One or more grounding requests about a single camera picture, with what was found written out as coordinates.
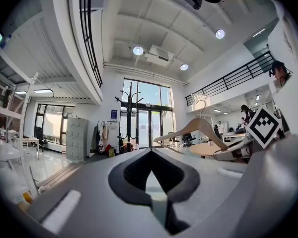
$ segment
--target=doorway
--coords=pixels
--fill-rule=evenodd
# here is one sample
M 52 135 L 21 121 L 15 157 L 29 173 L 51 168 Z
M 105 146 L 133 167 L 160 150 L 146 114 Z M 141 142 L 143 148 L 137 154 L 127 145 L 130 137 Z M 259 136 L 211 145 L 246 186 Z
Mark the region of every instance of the doorway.
M 137 143 L 139 148 L 157 148 L 161 147 L 158 143 L 152 141 L 162 136 L 161 111 L 139 109 L 137 115 Z

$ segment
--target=gray locker cabinet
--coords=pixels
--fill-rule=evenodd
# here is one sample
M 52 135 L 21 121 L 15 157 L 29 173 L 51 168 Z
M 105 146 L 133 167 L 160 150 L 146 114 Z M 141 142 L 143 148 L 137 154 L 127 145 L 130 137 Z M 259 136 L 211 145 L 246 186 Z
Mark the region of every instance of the gray locker cabinet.
M 87 159 L 87 129 L 88 120 L 68 118 L 66 131 L 66 157 L 70 161 L 85 161 Z

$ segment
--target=black metal railing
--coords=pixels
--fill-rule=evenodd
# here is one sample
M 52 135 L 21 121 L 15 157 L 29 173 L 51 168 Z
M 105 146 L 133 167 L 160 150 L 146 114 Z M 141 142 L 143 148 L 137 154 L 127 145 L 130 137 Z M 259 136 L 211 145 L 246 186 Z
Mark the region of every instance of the black metal railing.
M 271 55 L 270 51 L 260 55 L 224 77 L 221 77 L 193 94 L 186 96 L 185 99 L 187 101 L 187 105 L 192 105 L 199 100 L 204 100 L 221 92 L 227 91 L 239 84 L 268 72 L 271 69 L 271 64 L 274 60 L 275 59 Z
M 93 37 L 91 33 L 90 7 L 91 0 L 79 0 L 80 23 L 81 29 L 83 31 L 84 43 L 93 74 L 96 78 L 98 86 L 100 87 L 103 81 L 101 80 L 95 56 Z

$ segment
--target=round ceiling light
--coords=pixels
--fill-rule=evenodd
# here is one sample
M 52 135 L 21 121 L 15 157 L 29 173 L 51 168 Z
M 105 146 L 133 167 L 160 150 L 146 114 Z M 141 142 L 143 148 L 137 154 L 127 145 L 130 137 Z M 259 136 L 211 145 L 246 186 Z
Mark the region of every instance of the round ceiling light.
M 140 56 L 144 53 L 144 49 L 142 47 L 134 47 L 133 52 L 135 55 Z
M 215 34 L 215 36 L 218 39 L 222 39 L 225 36 L 225 32 L 222 29 L 220 29 L 220 30 L 217 31 L 217 33 Z
M 181 70 L 187 70 L 189 68 L 189 65 L 187 65 L 186 63 L 182 64 L 180 69 Z

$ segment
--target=black foam padding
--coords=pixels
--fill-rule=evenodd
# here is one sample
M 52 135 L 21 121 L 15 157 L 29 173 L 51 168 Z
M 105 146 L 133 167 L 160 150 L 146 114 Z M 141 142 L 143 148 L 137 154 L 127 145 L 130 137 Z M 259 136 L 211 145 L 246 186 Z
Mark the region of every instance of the black foam padding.
M 151 197 L 145 193 L 151 171 L 169 202 L 187 200 L 200 184 L 200 176 L 193 167 L 155 149 L 148 149 L 115 166 L 108 182 L 114 193 L 125 202 L 151 207 Z

